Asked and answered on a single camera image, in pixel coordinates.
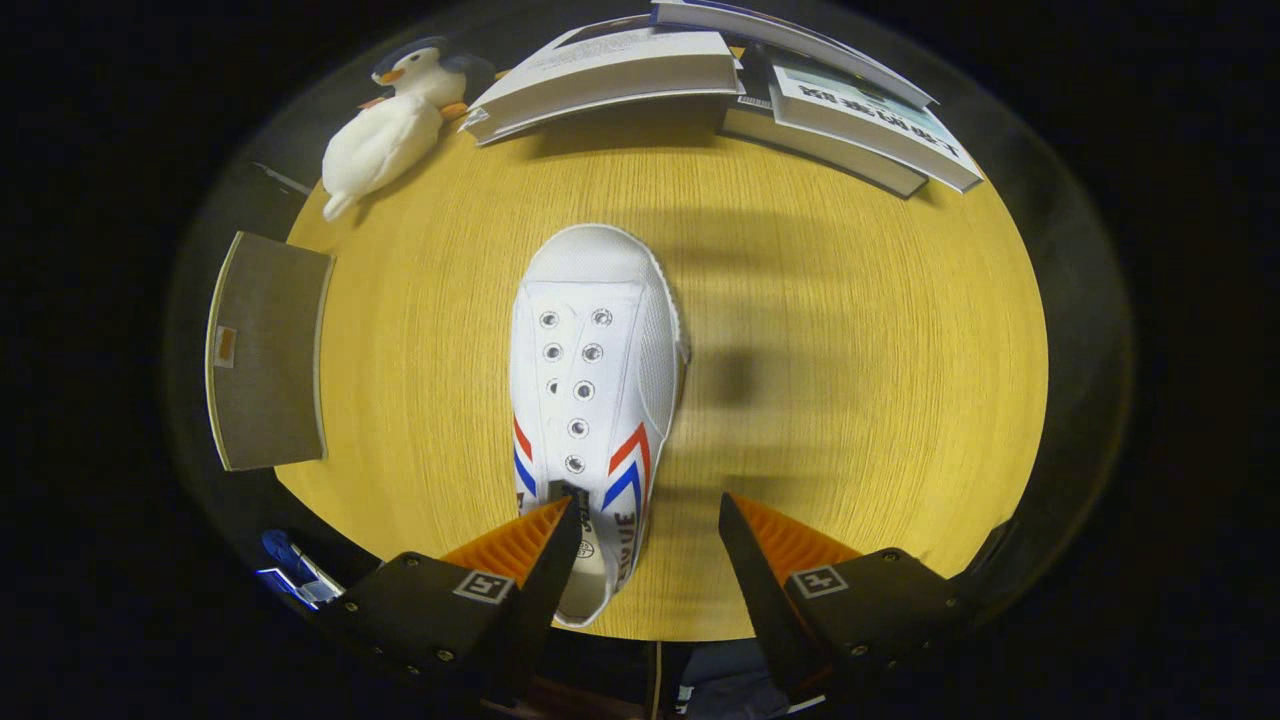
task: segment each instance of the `white duck plush toy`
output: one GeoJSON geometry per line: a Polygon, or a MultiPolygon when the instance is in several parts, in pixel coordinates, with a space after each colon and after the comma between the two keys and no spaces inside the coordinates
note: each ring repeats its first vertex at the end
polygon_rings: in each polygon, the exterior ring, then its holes
{"type": "Polygon", "coordinates": [[[392,97],[365,104],[325,149],[324,206],[330,223],[357,200],[392,182],[435,146],[448,111],[479,97],[494,81],[494,67],[474,55],[449,53],[444,37],[406,45],[374,67],[374,82],[393,87],[392,97]]]}

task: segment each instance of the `red and blue stripe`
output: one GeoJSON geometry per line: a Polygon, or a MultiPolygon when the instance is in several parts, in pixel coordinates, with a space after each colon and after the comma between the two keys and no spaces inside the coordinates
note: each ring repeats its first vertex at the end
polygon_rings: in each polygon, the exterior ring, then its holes
{"type": "Polygon", "coordinates": [[[520,420],[512,418],[512,424],[516,427],[516,474],[520,475],[520,480],[525,483],[525,487],[529,489],[529,495],[538,497],[538,483],[534,482],[534,475],[529,473],[529,469],[525,468],[525,464],[520,459],[520,451],[524,450],[525,457],[527,457],[529,462],[532,464],[534,446],[529,442],[529,438],[525,437],[525,432],[520,429],[520,420]]]}
{"type": "Polygon", "coordinates": [[[604,505],[602,506],[602,510],[608,509],[609,503],[617,500],[617,497],[630,487],[632,495],[635,496],[636,510],[640,512],[640,518],[644,518],[646,510],[645,505],[649,500],[650,469],[653,468],[649,461],[649,437],[644,430],[644,421],[636,427],[636,432],[631,433],[631,437],[628,437],[627,441],[622,443],[622,447],[613,454],[613,457],[609,459],[609,474],[612,475],[613,471],[622,466],[627,459],[631,459],[631,466],[627,468],[612,486],[609,486],[609,489],[604,491],[604,505]],[[644,488],[640,487],[641,475],[639,462],[636,462],[636,459],[632,457],[636,448],[640,450],[640,462],[644,462],[644,488]]]}

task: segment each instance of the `gray panel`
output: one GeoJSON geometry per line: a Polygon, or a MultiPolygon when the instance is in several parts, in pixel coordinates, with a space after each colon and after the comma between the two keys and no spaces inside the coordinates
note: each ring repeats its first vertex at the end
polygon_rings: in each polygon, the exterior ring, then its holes
{"type": "Polygon", "coordinates": [[[209,311],[205,387],[223,466],[325,455],[319,340],[333,259],[236,234],[209,311]]]}

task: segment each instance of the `yellow wooden surface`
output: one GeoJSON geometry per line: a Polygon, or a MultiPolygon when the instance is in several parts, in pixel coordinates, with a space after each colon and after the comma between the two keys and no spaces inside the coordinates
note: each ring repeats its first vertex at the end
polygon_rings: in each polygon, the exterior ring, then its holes
{"type": "Polygon", "coordinates": [[[653,102],[431,156],[289,242],[337,258],[320,384],[329,456],[276,469],[370,552],[439,556],[516,514],[507,360],[534,251],[573,223],[666,268],[692,364],[634,580],[586,632],[753,634],[716,532],[722,491],[861,551],[961,570],[1016,506],[1048,377],[1030,261],[989,184],[910,201],[714,135],[653,102]]]}

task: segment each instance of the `shoe toe cap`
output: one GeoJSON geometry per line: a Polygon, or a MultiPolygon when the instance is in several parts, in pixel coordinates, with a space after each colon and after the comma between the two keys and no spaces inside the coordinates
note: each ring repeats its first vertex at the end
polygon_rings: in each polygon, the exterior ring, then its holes
{"type": "Polygon", "coordinates": [[[573,225],[547,241],[525,282],[648,282],[649,250],[609,225],[573,225]]]}

